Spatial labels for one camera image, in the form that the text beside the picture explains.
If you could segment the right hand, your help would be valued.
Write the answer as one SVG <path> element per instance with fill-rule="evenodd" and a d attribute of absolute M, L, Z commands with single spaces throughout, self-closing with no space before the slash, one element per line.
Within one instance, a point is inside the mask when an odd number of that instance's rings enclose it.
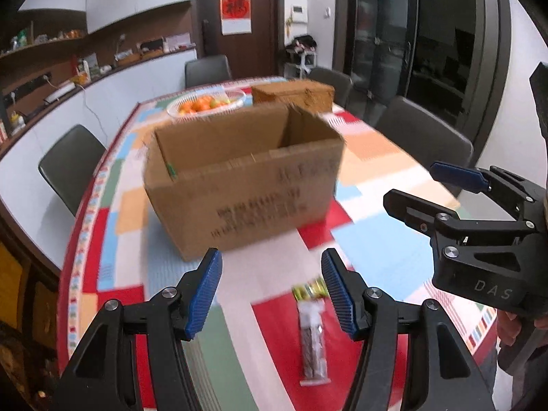
<path fill-rule="evenodd" d="M 507 346 L 512 346 L 521 332 L 521 322 L 516 314 L 497 311 L 497 335 Z"/>

